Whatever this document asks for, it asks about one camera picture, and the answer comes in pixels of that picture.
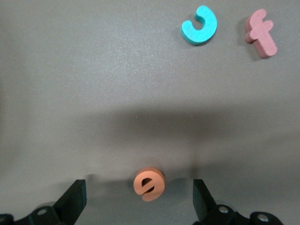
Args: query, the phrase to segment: teal foam letter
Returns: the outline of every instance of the teal foam letter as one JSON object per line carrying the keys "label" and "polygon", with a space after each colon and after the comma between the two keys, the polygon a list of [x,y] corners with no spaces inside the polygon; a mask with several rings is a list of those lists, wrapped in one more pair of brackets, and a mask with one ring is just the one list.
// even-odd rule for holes
{"label": "teal foam letter", "polygon": [[202,29],[196,30],[192,22],[188,20],[183,22],[181,34],[192,45],[199,45],[208,41],[215,34],[218,22],[213,11],[207,6],[200,6],[197,9],[195,19],[202,23]]}

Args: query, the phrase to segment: orange foam letter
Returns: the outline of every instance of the orange foam letter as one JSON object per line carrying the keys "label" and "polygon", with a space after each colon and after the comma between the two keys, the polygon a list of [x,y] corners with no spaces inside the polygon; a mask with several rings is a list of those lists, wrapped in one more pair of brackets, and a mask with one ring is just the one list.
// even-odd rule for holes
{"label": "orange foam letter", "polygon": [[133,187],[138,195],[142,195],[144,201],[150,202],[164,192],[165,178],[158,169],[146,167],[137,173]]}

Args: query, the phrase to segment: gray table surface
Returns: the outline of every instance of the gray table surface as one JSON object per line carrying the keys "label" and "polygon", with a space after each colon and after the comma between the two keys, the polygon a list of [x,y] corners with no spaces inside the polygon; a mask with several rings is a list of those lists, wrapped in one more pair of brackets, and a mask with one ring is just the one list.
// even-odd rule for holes
{"label": "gray table surface", "polygon": [[[192,46],[180,27],[200,5],[218,28]],[[260,8],[266,60],[244,40]],[[77,225],[192,225],[197,178],[246,217],[299,224],[299,14],[299,0],[0,1],[0,212],[86,179]],[[149,203],[132,187],[146,166],[166,179]]]}

